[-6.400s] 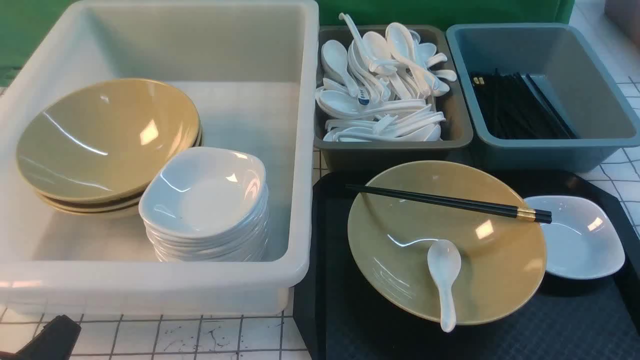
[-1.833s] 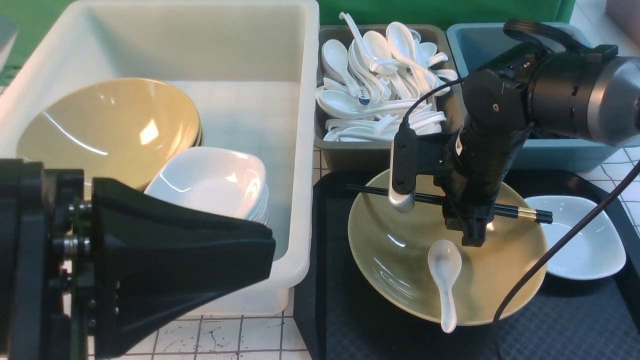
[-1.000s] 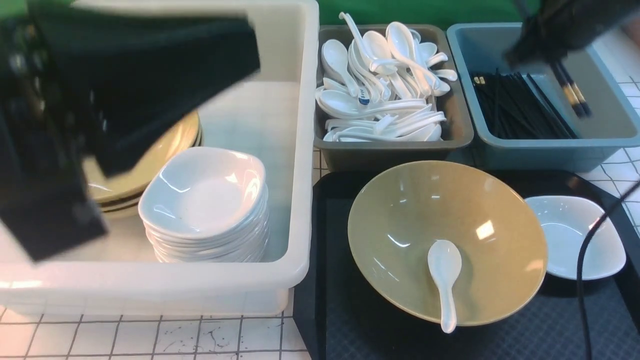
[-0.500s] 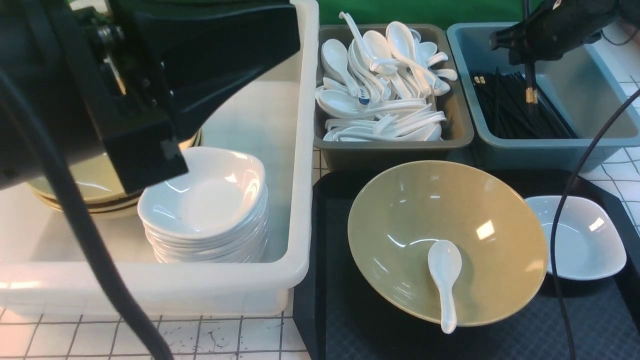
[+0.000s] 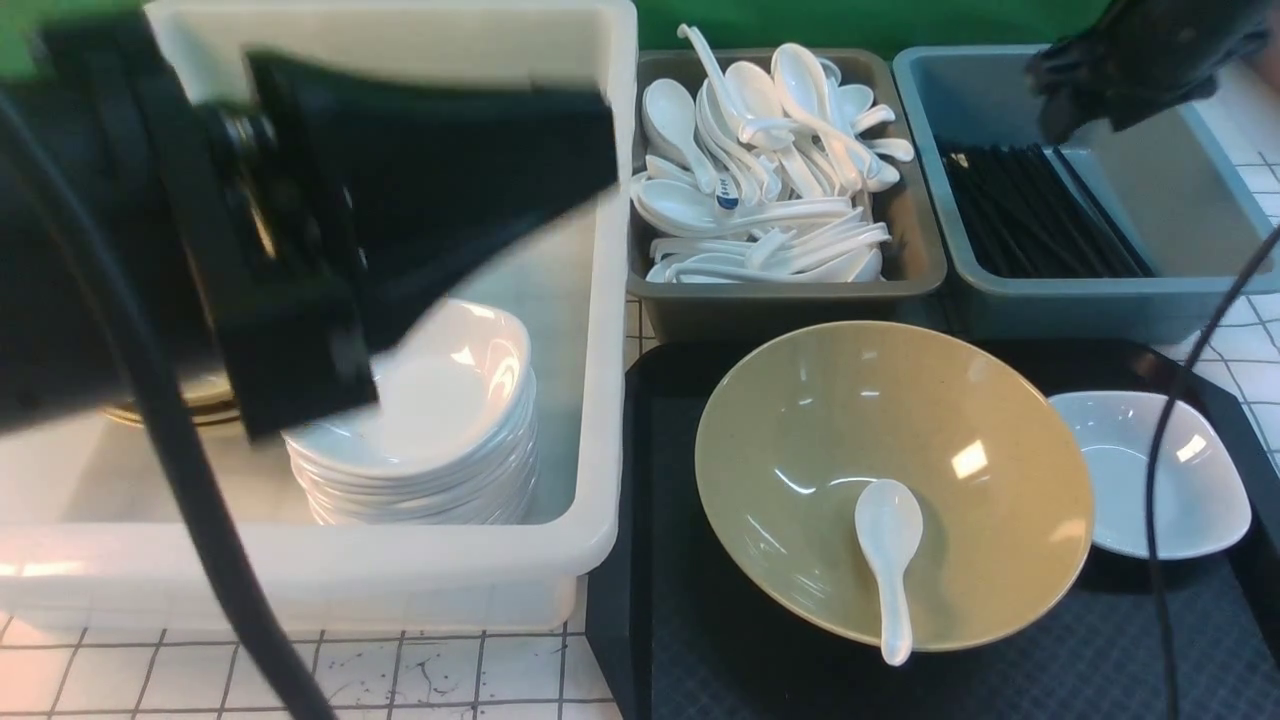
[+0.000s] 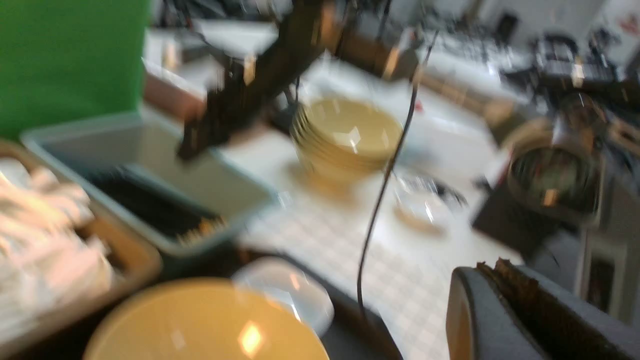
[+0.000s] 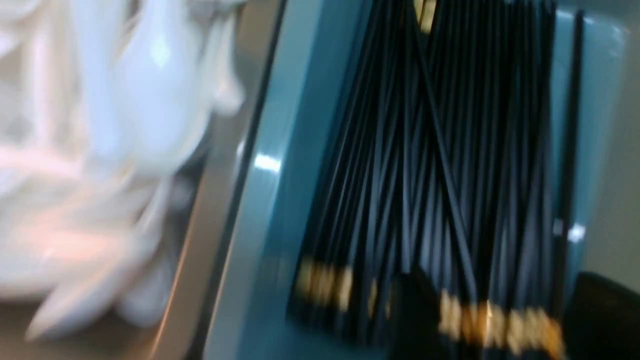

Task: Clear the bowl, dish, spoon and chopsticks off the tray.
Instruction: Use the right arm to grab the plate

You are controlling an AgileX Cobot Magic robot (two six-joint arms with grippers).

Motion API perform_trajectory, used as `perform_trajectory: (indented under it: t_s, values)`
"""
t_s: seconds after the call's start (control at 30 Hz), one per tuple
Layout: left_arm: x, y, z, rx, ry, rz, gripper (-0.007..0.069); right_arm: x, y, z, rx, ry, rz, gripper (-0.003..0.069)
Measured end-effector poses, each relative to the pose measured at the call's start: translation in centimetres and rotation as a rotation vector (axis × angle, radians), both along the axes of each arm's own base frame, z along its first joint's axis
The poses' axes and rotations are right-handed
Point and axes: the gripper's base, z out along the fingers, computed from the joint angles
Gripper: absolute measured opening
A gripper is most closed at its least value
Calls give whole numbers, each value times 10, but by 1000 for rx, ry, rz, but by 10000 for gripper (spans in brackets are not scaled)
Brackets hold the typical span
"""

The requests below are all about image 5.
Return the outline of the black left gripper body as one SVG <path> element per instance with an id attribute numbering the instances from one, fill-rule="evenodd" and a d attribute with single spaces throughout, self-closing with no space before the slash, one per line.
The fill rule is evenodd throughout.
<path id="1" fill-rule="evenodd" d="M 150 90 L 150 138 L 246 433 L 378 400 L 372 356 L 620 182 L 585 85 L 415 85 L 255 49 L 253 102 Z"/>

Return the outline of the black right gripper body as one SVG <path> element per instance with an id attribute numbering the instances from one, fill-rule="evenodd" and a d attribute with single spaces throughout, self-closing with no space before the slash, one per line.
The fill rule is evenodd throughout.
<path id="1" fill-rule="evenodd" d="M 1083 31 L 1027 63 L 1041 99 L 1038 127 L 1052 145 L 1106 120 L 1115 132 L 1212 97 L 1219 72 L 1262 50 L 1272 1 L 1111 1 Z"/>

